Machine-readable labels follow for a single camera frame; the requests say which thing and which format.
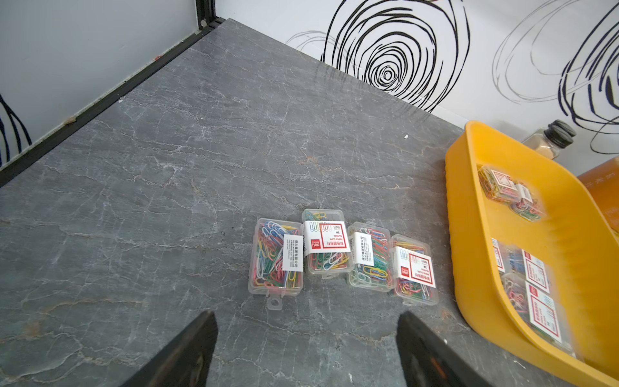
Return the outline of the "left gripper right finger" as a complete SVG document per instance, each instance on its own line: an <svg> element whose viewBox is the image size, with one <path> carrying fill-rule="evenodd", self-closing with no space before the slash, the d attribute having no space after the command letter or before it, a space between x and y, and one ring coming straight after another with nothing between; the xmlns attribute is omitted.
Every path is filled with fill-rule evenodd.
<svg viewBox="0 0 619 387"><path fill-rule="evenodd" d="M396 343L408 386L490 385L410 311L399 316Z"/></svg>

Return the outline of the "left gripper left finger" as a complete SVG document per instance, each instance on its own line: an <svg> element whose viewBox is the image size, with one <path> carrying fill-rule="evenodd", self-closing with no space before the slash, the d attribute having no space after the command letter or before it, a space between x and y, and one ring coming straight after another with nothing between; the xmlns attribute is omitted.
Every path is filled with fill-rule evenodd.
<svg viewBox="0 0 619 387"><path fill-rule="evenodd" d="M214 312L203 311L122 387L206 385L217 338Z"/></svg>

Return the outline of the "paper clip box table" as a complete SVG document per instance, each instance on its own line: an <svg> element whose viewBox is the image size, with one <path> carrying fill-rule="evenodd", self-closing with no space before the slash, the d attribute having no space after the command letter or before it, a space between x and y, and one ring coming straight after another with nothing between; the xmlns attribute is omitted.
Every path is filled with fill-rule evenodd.
<svg viewBox="0 0 619 387"><path fill-rule="evenodd" d="M438 290L430 245L396 234L390 248L395 285L393 292L406 306L435 306Z"/></svg>

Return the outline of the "yellow plastic tray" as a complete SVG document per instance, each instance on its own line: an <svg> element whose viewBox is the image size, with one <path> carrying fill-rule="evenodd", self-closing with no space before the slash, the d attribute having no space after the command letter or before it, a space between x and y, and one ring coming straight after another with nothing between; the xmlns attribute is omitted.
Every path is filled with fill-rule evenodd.
<svg viewBox="0 0 619 387"><path fill-rule="evenodd" d="M489 200L478 168L524 182L545 216L531 223ZM474 331L578 386L618 383L618 243L585 186L567 169L477 121L446 154L447 209L456 301ZM503 290L493 240L551 266L577 357L535 334Z"/></svg>

